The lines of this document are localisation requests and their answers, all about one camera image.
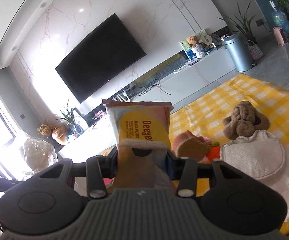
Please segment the yellow Deeyeo tissue pack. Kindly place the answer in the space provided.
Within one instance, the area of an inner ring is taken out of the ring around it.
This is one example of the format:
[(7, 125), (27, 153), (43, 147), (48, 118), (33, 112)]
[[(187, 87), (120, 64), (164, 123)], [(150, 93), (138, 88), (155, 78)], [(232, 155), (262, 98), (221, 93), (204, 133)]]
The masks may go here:
[(115, 189), (168, 189), (176, 187), (167, 175), (165, 158), (171, 150), (169, 102), (103, 100), (117, 141)]

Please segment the white round cushion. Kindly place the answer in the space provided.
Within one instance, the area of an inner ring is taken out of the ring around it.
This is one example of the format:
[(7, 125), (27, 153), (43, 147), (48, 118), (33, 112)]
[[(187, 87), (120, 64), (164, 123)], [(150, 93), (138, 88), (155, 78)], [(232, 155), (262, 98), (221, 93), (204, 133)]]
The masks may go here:
[(240, 136), (221, 147), (220, 159), (256, 180), (273, 179), (286, 167), (286, 151), (266, 130)]

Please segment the pink toast-shaped plush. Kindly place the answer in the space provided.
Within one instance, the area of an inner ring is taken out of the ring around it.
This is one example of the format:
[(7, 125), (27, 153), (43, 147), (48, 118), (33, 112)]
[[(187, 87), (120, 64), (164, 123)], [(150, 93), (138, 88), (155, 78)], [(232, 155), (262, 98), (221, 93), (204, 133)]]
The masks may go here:
[(208, 137), (196, 136), (190, 131), (177, 135), (172, 142), (172, 151), (178, 157), (189, 157), (196, 161), (203, 160), (209, 152), (211, 140)]

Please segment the white marble TV console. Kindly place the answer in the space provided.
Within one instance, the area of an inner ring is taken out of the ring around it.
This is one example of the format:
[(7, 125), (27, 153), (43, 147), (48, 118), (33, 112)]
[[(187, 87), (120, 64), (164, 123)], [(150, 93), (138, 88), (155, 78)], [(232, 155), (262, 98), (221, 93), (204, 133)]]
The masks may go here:
[[(157, 87), (142, 96), (137, 96), (135, 101), (171, 102), (174, 107), (172, 112), (176, 112), (219, 86), (221, 83), (218, 79), (234, 69), (235, 65), (228, 50), (222, 47), (177, 74), (166, 76)], [(75, 163), (82, 163), (115, 143), (110, 119), (105, 116), (76, 140), (63, 147), (59, 155), (72, 159)]]

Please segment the orange plush toy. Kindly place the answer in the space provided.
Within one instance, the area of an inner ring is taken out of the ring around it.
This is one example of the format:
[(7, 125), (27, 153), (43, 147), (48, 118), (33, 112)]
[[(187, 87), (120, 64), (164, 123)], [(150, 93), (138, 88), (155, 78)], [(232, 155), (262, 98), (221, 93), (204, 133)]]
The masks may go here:
[(211, 163), (213, 159), (220, 158), (221, 146), (219, 142), (212, 141), (211, 144), (208, 144), (208, 152), (206, 154), (207, 163)]

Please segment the potted plant in vase left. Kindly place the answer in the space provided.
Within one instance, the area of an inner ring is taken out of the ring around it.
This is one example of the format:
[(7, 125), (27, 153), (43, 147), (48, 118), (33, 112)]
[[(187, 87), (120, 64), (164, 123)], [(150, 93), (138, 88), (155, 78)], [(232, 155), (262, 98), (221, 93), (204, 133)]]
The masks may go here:
[(60, 111), (62, 116), (60, 118), (58, 118), (58, 120), (64, 120), (67, 122), (67, 124), (69, 125), (69, 138), (78, 138), (80, 137), (83, 133), (84, 130), (83, 128), (76, 122), (75, 116), (74, 116), (74, 108), (69, 109), (68, 107), (68, 103), (65, 107), (64, 111)]

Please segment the yellow checkered tablecloth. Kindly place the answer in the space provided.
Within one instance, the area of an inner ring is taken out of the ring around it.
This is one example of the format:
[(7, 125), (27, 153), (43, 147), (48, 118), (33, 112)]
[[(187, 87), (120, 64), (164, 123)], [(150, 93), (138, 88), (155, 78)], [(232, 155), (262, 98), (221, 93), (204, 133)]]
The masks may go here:
[(269, 131), (282, 141), (289, 153), (289, 91), (244, 74), (237, 74), (173, 113), (169, 118), (170, 141), (174, 142), (177, 135), (189, 130), (220, 144), (227, 143), (222, 120), (243, 100), (250, 101), (258, 111), (268, 116)]

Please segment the white wifi router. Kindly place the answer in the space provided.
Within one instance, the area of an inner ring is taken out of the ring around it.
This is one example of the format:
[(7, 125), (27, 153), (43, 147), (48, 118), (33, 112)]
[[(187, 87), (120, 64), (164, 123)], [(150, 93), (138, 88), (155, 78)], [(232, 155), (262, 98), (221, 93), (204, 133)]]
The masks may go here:
[(131, 99), (129, 97), (129, 95), (127, 94), (127, 92), (123, 89), (120, 90), (114, 97), (114, 99), (116, 101), (120, 101), (120, 102), (131, 102)]

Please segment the brown knotted plush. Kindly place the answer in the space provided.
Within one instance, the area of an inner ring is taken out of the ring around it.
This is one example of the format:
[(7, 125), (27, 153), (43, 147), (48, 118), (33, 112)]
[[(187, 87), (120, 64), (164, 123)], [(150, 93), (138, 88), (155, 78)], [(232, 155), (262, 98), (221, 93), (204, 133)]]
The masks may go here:
[(224, 136), (229, 140), (251, 137), (257, 130), (267, 130), (269, 119), (260, 113), (249, 101), (239, 102), (230, 116), (223, 119)]

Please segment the black curved television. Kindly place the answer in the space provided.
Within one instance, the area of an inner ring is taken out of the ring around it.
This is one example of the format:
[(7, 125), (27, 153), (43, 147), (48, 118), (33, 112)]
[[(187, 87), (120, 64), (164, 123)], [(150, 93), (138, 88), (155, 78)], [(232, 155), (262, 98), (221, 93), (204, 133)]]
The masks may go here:
[(112, 14), (79, 42), (55, 71), (82, 103), (145, 56), (121, 19)]

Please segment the brown teddy bear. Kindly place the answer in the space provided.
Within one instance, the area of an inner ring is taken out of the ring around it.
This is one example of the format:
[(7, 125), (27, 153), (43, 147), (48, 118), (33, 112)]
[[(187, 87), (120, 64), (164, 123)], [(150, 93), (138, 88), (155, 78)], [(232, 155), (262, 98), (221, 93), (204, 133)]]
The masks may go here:
[(194, 35), (189, 36), (186, 40), (190, 48), (195, 48), (199, 45), (198, 38)]

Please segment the grey metal trash can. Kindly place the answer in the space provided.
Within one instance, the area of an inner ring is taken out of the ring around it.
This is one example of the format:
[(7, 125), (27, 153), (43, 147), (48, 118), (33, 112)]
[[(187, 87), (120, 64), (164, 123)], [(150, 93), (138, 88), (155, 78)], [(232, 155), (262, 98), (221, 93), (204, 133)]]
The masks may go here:
[(228, 50), (238, 72), (246, 72), (253, 67), (253, 58), (249, 53), (242, 34), (235, 33), (227, 36), (223, 44)]

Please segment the woven basket bag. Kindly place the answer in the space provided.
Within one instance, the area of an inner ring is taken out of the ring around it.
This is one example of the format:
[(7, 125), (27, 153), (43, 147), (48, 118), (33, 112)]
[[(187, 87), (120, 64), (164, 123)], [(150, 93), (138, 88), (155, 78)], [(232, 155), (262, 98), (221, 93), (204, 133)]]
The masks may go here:
[(262, 59), (264, 54), (257, 44), (252, 40), (247, 40), (246, 45), (254, 61)]

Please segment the potted long-leaf plant right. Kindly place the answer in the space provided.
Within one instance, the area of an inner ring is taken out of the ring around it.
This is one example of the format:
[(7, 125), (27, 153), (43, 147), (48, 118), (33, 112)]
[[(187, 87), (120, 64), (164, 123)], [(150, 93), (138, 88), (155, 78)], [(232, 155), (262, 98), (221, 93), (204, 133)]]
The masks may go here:
[(232, 18), (232, 17), (229, 17), (228, 15), (220, 13), (221, 18), (219, 17), (218, 19), (226, 23), (232, 24), (237, 29), (235, 33), (242, 34), (247, 39), (247, 41), (252, 41), (254, 43), (257, 43), (256, 37), (253, 31), (251, 30), (251, 23), (255, 19), (256, 14), (252, 16), (248, 15), (251, 1), (248, 3), (244, 12), (241, 11), (240, 5), (238, 4), (238, 2), (236, 4), (237, 4), (238, 15), (233, 14), (234, 17)]

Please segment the pink small heater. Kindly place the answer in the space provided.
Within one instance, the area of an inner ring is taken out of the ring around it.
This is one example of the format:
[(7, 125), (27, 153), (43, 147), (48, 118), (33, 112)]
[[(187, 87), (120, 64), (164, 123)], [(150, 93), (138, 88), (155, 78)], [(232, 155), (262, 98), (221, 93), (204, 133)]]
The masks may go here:
[(287, 35), (281, 27), (274, 27), (273, 33), (279, 45), (284, 46), (288, 43)]

